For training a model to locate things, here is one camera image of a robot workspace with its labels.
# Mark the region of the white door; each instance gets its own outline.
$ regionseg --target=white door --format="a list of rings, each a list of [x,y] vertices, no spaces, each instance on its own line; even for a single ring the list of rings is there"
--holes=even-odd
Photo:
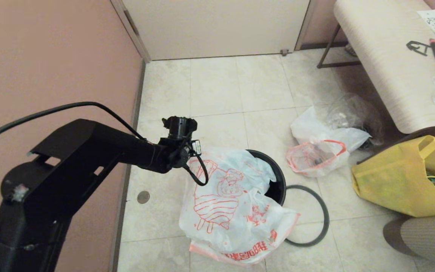
[[[293,52],[309,0],[123,0],[152,60]]]

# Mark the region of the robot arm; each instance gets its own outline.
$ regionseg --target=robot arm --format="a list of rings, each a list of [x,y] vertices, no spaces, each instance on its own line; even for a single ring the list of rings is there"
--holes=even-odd
[[[38,156],[9,171],[1,184],[0,271],[55,270],[72,217],[118,162],[167,173],[188,170],[193,155],[201,161],[191,141],[197,122],[184,117],[163,122],[169,136],[158,144],[77,119],[34,147],[31,153]],[[50,165],[51,157],[60,161]]]

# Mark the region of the yellow tote bag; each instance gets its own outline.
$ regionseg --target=yellow tote bag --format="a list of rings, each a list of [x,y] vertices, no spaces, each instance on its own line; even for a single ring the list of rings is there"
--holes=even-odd
[[[352,167],[356,193],[377,205],[414,217],[435,215],[435,137],[394,145]]]

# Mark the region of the black rubber ring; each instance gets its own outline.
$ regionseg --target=black rubber ring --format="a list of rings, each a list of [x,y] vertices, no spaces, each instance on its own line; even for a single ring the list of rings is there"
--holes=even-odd
[[[327,205],[325,205],[325,202],[323,201],[323,199],[321,199],[321,197],[318,195],[318,193],[316,193],[312,189],[305,187],[303,185],[290,185],[290,186],[287,186],[286,189],[287,190],[288,189],[300,189],[303,191],[307,191],[312,196],[314,196],[316,198],[318,203],[320,203],[321,210],[323,210],[323,228],[321,229],[321,233],[319,234],[319,236],[311,242],[295,243],[293,241],[290,241],[288,238],[285,239],[285,242],[289,243],[292,246],[297,246],[297,247],[310,247],[310,246],[316,245],[317,243],[321,242],[321,240],[323,240],[323,238],[325,238],[325,235],[328,232],[328,227],[330,227],[330,216],[328,215]]]

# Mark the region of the tile floor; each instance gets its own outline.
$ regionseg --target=tile floor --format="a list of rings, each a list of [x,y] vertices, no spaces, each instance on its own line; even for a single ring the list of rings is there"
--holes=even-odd
[[[290,123],[309,106],[324,117],[327,107],[347,92],[357,93],[383,107],[361,66],[316,69],[322,49],[281,55],[166,60],[147,65],[138,131],[157,142],[167,131],[160,119],[173,115],[193,117],[194,133],[203,148],[226,146],[260,150],[278,162],[287,184],[303,184],[319,193],[331,217],[325,239],[311,248],[283,243],[257,272],[435,272],[435,262],[393,250],[382,227],[397,214],[358,198],[351,186],[349,166],[324,178],[295,174],[285,161],[288,147],[297,144]],[[348,58],[333,48],[330,61]],[[398,134],[390,116],[383,117],[389,135]],[[356,151],[349,165],[366,157]],[[125,210],[119,272],[247,271],[190,253],[190,240],[178,226],[187,173],[183,169],[161,175],[133,167]],[[146,204],[137,202],[149,191]],[[321,230],[323,215],[311,196],[287,192],[285,206],[302,214],[291,234],[309,241]]]

